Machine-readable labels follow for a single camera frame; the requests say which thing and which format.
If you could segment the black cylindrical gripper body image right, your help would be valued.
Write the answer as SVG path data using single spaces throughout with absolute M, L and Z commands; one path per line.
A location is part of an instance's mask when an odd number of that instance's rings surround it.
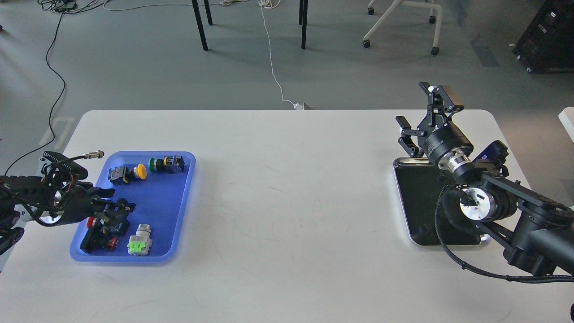
M 453 123 L 444 123 L 418 138 L 418 144 L 429 161 L 441 170 L 456 170 L 470 162 L 474 150 L 471 141 Z

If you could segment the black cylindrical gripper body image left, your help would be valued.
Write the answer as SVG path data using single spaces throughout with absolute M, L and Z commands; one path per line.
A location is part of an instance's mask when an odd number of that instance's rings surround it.
M 74 186 L 68 192 L 59 191 L 59 207 L 63 209 L 60 219 L 57 221 L 59 226 L 69 223 L 79 223 L 85 218 L 94 214 L 94 207 L 91 201 L 99 194 L 99 187 L 85 188 L 84 186 Z

